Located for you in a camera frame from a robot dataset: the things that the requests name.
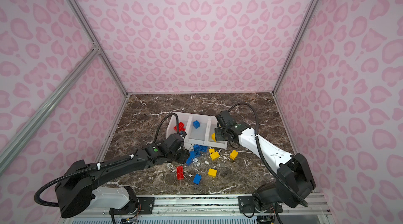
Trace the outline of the long red lego brick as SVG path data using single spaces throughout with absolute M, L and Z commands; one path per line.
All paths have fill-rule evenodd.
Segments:
M 179 126 L 179 130 L 178 130 L 179 132 L 180 131 L 186 131 L 184 123 L 179 122 L 178 126 Z
M 176 167 L 176 177 L 177 180 L 181 181 L 184 179 L 184 169 L 183 166 Z

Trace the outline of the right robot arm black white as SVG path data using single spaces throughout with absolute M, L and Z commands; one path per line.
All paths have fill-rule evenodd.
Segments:
M 237 122 L 229 111 L 220 112 L 216 120 L 216 141 L 235 143 L 249 149 L 261 159 L 276 180 L 274 186 L 262 185 L 252 193 L 256 210 L 267 211 L 276 203 L 284 203 L 290 208 L 309 206 L 306 198 L 316 184 L 304 155 L 293 155 L 276 147 L 258 134 L 257 126 Z

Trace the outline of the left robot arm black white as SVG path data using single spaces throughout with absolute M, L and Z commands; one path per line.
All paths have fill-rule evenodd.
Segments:
M 165 141 L 148 144 L 127 156 L 90 164 L 83 160 L 74 162 L 65 173 L 66 178 L 55 187 L 61 216 L 71 218 L 95 206 L 105 207 L 114 215 L 135 213 L 140 203 L 131 187 L 125 186 L 111 200 L 101 198 L 99 187 L 131 172 L 156 165 L 171 162 L 184 164 L 189 157 L 184 139 L 173 133 Z

